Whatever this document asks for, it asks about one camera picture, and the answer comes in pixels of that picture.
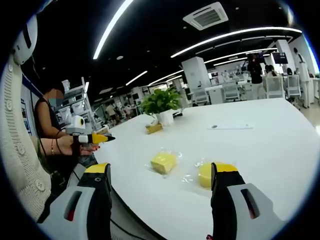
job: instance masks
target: potted plant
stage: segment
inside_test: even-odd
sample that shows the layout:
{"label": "potted plant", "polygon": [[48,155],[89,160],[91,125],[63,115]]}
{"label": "potted plant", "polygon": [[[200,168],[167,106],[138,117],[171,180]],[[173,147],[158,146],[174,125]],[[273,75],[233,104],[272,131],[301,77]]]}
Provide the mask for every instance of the potted plant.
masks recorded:
{"label": "potted plant", "polygon": [[143,100],[141,108],[148,115],[155,114],[163,126],[168,126],[174,122],[172,110],[177,110],[181,107],[180,98],[180,94],[173,87],[165,91],[157,89],[154,94],[147,96]]}

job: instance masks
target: green plant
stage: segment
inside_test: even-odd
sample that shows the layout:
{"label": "green plant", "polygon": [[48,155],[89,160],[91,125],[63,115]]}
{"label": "green plant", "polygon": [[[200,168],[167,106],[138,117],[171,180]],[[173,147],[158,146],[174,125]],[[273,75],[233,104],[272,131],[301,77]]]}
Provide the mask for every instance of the green plant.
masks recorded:
{"label": "green plant", "polygon": [[148,115],[159,114],[170,109],[177,110],[181,107],[180,98],[180,94],[173,87],[165,91],[157,89],[154,94],[143,100],[141,107]]}

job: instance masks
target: round white table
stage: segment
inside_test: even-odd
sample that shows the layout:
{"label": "round white table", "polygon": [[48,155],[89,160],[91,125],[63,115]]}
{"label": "round white table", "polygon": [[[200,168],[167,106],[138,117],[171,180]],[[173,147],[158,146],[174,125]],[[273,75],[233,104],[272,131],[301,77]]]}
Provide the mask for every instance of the round white table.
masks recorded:
{"label": "round white table", "polygon": [[[182,182],[201,158],[234,164],[246,183],[272,200],[284,221],[297,213],[313,186],[320,137],[284,99],[186,108],[174,125],[148,135],[145,125],[151,120],[140,115],[110,129],[116,139],[101,144],[94,155],[99,163],[111,163],[112,186],[125,204],[168,240],[200,240],[212,234],[210,191],[199,194]],[[208,129],[219,124],[253,128]],[[182,153],[168,178],[145,166],[161,147]]]}

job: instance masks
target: black sleeveless top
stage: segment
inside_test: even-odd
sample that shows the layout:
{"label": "black sleeveless top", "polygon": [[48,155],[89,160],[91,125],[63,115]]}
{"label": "black sleeveless top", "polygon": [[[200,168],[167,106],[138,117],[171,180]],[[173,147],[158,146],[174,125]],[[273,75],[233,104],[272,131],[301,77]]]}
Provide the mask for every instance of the black sleeveless top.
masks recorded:
{"label": "black sleeveless top", "polygon": [[59,131],[61,131],[61,127],[59,125],[57,116],[55,114],[55,112],[52,110],[50,103],[48,103],[43,97],[41,97],[35,104],[34,107],[34,124],[35,124],[35,128],[36,128],[36,132],[38,134],[39,138],[47,138],[48,136],[45,135],[41,124],[40,124],[40,120],[39,120],[39,115],[38,115],[38,106],[40,103],[46,103],[49,107],[49,113],[50,113],[50,119],[51,119],[51,125],[52,127],[58,129]]}

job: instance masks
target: black ceiling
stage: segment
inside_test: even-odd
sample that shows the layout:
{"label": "black ceiling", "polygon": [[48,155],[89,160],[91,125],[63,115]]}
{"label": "black ceiling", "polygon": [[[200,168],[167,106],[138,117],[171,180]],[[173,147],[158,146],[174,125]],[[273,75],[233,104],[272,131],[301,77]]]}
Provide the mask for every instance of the black ceiling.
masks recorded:
{"label": "black ceiling", "polygon": [[[129,89],[176,72],[180,70],[182,61],[218,44],[263,35],[289,35],[294,38],[299,35],[280,30],[246,33],[170,58],[187,47],[220,34],[254,27],[289,27],[286,15],[272,0],[220,0],[229,21],[199,31],[183,21],[183,17],[216,1],[135,0],[116,23],[99,58],[93,60],[102,34],[123,1],[58,0],[47,6],[37,17],[38,40],[33,53],[34,68],[41,80],[35,75],[31,60],[22,68],[27,77],[40,89],[41,82],[46,79],[68,79],[75,86],[84,77],[90,81],[88,95],[93,102],[102,97],[98,94],[101,90],[123,86],[144,71],[148,73],[130,84]],[[247,40],[216,47],[197,56],[207,61],[267,48],[273,41],[272,38]],[[118,56],[123,56],[123,59],[117,60]]]}

